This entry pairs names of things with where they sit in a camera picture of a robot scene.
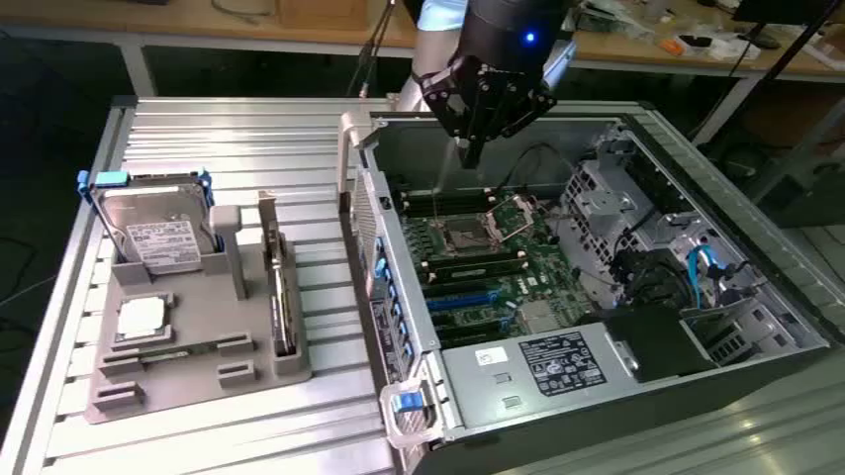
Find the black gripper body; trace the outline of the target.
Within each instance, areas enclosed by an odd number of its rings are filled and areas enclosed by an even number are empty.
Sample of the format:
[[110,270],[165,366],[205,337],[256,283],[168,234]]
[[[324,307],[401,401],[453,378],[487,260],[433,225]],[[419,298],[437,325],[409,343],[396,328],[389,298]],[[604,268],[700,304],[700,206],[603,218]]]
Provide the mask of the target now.
[[539,77],[571,7],[563,0],[471,0],[453,54],[456,68],[487,65]]

